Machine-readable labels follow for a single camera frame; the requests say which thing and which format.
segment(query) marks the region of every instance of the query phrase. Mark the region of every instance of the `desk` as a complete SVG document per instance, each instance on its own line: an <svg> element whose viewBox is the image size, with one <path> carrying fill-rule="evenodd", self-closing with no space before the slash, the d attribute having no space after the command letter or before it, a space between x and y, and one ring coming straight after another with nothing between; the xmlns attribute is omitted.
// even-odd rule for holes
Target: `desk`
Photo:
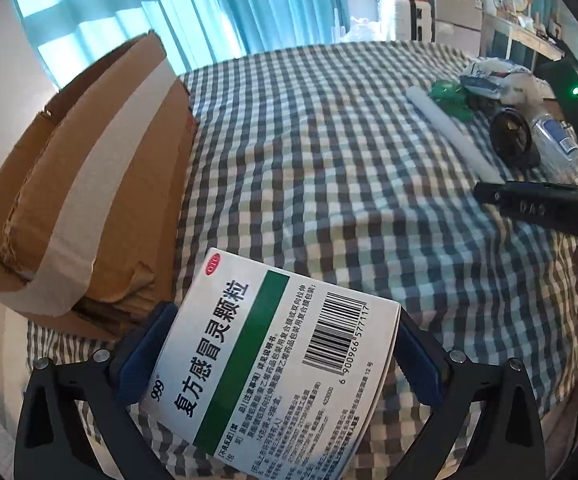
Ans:
<svg viewBox="0 0 578 480"><path fill-rule="evenodd" d="M486 56L486 53L493 44L493 37L496 31L504 34L508 38L508 43L506 44L506 55L504 56L505 59L509 59L511 56L511 44L514 41L518 41L533 50L531 70L535 67L535 59L538 53L553 61L557 61L565 55L558 47L549 43L549 41L538 38L535 34L531 34L520 25L508 22L498 16L483 13L482 35L480 36L480 56Z"/></svg>

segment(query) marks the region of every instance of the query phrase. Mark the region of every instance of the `bed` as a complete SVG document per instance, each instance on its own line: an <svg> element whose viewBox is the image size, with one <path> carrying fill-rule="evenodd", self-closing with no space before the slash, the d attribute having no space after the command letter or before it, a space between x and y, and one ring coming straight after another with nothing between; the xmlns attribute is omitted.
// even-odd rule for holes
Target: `bed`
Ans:
<svg viewBox="0 0 578 480"><path fill-rule="evenodd" d="M176 302L210 247L402 303L445 349L520 358L540 415L578 380L573 238L511 222L472 198L476 177L405 97L469 62L438 44L347 43L280 50L183 78L199 130L179 222ZM457 123L508 180L485 118ZM543 180L540 173L531 179ZM101 342L28 322L26 369L86 359ZM86 405L87 431L100 436ZM466 450L473 404L446 466ZM178 476L237 472L133 406L147 444ZM347 478L384 478L429 409L391 364Z"/></svg>

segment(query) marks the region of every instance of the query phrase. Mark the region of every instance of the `cardboard box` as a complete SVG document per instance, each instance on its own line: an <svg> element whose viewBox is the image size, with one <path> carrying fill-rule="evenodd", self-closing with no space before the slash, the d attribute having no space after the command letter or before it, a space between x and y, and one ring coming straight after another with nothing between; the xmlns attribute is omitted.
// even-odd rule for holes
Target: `cardboard box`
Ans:
<svg viewBox="0 0 578 480"><path fill-rule="evenodd" d="M113 340L172 300L195 131L152 32L55 95L0 168L0 302Z"/></svg>

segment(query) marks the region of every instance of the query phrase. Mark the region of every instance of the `teal curtain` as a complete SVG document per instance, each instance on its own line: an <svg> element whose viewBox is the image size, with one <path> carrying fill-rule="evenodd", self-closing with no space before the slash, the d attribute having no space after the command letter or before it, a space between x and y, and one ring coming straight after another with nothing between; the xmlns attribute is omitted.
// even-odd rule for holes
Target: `teal curtain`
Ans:
<svg viewBox="0 0 578 480"><path fill-rule="evenodd" d="M29 42L58 86L124 41L153 29L176 73L235 57L331 43L347 0L13 0Z"/></svg>

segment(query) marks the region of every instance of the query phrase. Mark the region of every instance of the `blue gripper pad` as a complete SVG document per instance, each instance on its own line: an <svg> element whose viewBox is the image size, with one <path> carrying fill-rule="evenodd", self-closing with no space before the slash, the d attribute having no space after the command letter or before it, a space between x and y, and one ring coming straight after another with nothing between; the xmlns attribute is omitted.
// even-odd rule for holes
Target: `blue gripper pad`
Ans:
<svg viewBox="0 0 578 480"><path fill-rule="evenodd" d="M440 371L403 319L400 319L393 355L419 402L433 409L440 407L444 400Z"/></svg>
<svg viewBox="0 0 578 480"><path fill-rule="evenodd" d="M177 313L176 305L161 301L143 325L128 333L116 347L109 376L122 406L142 400Z"/></svg>

